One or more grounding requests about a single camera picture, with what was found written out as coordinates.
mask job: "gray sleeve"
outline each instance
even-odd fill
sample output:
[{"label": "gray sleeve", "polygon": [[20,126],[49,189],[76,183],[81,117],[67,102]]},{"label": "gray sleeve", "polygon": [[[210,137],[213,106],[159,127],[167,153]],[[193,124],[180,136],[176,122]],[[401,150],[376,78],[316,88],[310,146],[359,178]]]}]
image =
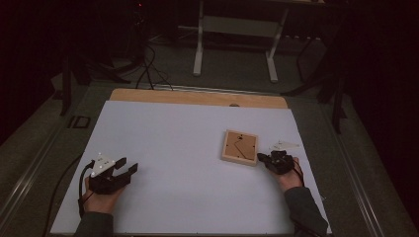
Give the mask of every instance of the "gray sleeve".
[{"label": "gray sleeve", "polygon": [[328,223],[320,214],[308,188],[296,187],[284,193],[295,225],[294,236],[326,236]]},{"label": "gray sleeve", "polygon": [[112,237],[114,217],[99,212],[86,212],[81,219],[74,237]]}]

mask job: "white table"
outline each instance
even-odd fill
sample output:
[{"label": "white table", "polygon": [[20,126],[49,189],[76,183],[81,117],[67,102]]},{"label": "white table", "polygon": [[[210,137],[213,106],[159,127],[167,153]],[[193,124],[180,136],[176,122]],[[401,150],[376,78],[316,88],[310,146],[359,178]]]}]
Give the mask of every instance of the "white table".
[{"label": "white table", "polygon": [[[191,105],[179,103],[188,98]],[[52,233],[76,230],[78,179],[99,152],[126,157],[122,172],[138,163],[115,210],[116,234],[293,233],[284,197],[263,164],[250,167],[220,159],[228,128],[258,134],[263,153],[281,138],[299,144],[289,153],[299,157],[305,184],[327,219],[292,112],[278,109],[287,106],[283,98],[117,90],[112,100],[122,101],[105,104]],[[210,103],[217,106],[202,105]],[[232,103],[250,108],[222,105]]]}]

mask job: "floor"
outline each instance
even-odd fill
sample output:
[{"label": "floor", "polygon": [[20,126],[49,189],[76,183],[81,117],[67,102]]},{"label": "floor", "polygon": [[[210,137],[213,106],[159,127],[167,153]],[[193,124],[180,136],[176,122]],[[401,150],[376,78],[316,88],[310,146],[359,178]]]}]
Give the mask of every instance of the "floor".
[{"label": "floor", "polygon": [[[167,81],[174,90],[280,96],[281,92],[302,84],[295,66],[303,46],[298,39],[281,40],[274,57],[280,82],[272,84],[263,49],[236,46],[234,41],[210,40],[216,36],[209,36],[205,42],[202,75],[194,77],[196,36],[188,34],[177,44],[167,43],[163,38],[150,42],[155,50],[151,69],[155,89],[170,90]],[[301,61],[304,76],[315,68],[323,52],[324,46],[316,41],[304,54]],[[149,60],[152,54],[147,51]],[[89,87],[73,83],[73,103],[65,117],[59,116],[60,101],[47,100],[0,147],[4,162],[0,166],[0,199],[8,200],[4,205],[2,201],[0,236],[40,236],[47,230],[74,173],[75,165],[69,165],[83,152],[105,101],[115,88],[134,88],[142,70],[121,75],[130,84],[116,84],[92,72]],[[60,75],[51,80],[59,87]],[[139,88],[149,87],[146,79],[139,84]],[[314,88],[286,100],[293,110],[319,191],[325,197],[333,235],[418,236],[352,107],[351,98],[344,98],[347,118],[341,119],[342,134],[338,135],[330,123],[331,104],[318,104],[317,92],[318,88]],[[87,128],[67,127],[73,116],[89,117],[92,122]],[[16,189],[16,184],[23,185]]]}]

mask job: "small wooden box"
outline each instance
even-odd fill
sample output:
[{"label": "small wooden box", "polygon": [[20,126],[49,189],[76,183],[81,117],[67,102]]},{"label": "small wooden box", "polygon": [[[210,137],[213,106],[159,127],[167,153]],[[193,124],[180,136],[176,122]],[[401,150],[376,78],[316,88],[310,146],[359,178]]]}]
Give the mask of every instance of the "small wooden box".
[{"label": "small wooden box", "polygon": [[240,131],[227,130],[221,160],[242,165],[256,166],[258,136]]}]

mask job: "table leg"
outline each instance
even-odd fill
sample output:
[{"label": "table leg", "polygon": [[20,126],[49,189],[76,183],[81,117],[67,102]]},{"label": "table leg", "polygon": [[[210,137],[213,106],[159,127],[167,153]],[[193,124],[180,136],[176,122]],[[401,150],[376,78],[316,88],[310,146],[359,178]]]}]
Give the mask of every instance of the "table leg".
[{"label": "table leg", "polygon": [[203,64],[204,1],[200,1],[200,19],[198,21],[198,46],[195,54],[194,76],[201,76]]},{"label": "table leg", "polygon": [[281,38],[281,33],[283,32],[284,24],[287,19],[289,9],[286,8],[284,10],[283,16],[281,17],[281,21],[278,23],[277,31],[274,36],[274,43],[272,44],[271,50],[266,52],[266,61],[268,63],[268,70],[269,70],[269,77],[271,78],[271,82],[277,83],[278,76],[277,76],[277,69],[275,68],[274,62],[274,55],[275,51],[277,50],[278,42]]}]

